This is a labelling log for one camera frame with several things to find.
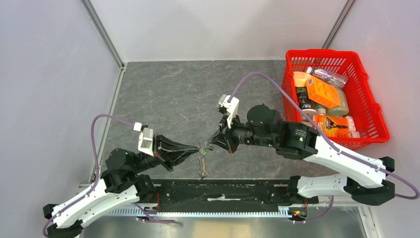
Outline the leopard print wrist strap keyring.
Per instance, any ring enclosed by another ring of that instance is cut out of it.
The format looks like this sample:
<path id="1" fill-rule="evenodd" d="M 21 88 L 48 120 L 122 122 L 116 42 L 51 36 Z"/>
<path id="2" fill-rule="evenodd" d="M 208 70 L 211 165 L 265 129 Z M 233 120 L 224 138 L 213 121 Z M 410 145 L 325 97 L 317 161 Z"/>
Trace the leopard print wrist strap keyring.
<path id="1" fill-rule="evenodd" d="M 207 152 L 208 151 L 213 151 L 213 147 L 208 142 L 205 142 L 203 145 L 201 145 L 201 144 L 199 145 L 200 150 L 199 150 L 198 161 L 199 161 L 199 176 L 200 176 L 200 179 L 204 179 L 209 175 L 209 172 L 207 170 L 207 165 L 206 165 L 206 157 L 205 157 L 206 154 L 202 154 L 202 150 L 204 148 L 206 148 Z"/>

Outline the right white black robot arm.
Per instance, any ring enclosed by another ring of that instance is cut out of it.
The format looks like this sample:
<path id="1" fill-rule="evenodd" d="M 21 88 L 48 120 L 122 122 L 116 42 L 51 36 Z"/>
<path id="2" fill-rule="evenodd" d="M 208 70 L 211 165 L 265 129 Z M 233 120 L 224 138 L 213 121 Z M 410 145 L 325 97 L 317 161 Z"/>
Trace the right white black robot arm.
<path id="1" fill-rule="evenodd" d="M 252 107 L 247 122 L 241 123 L 237 107 L 223 104 L 218 130 L 210 143 L 229 153 L 241 144 L 273 148 L 287 159 L 316 163 L 335 174 L 321 177 L 292 176 L 286 197 L 293 203 L 316 196 L 349 196 L 354 201 L 379 206 L 395 197 L 395 184 L 386 180 L 394 171 L 392 158 L 373 159 L 362 156 L 321 136 L 312 127 L 299 122 L 283 121 L 278 111 L 264 104 Z"/>

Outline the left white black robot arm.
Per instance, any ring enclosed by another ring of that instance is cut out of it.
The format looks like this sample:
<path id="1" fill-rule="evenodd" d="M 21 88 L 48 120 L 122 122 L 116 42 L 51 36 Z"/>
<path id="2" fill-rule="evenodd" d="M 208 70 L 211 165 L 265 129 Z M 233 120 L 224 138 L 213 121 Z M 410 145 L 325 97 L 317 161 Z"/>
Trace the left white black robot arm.
<path id="1" fill-rule="evenodd" d="M 147 129 L 139 135 L 138 151 L 114 149 L 106 160 L 107 170 L 92 185 L 62 204 L 44 206 L 48 220 L 44 236 L 74 238 L 97 218 L 119 206 L 151 202 L 157 190 L 150 176 L 143 172 L 159 165 L 172 171 L 198 153 L 199 148 L 174 142 Z"/>

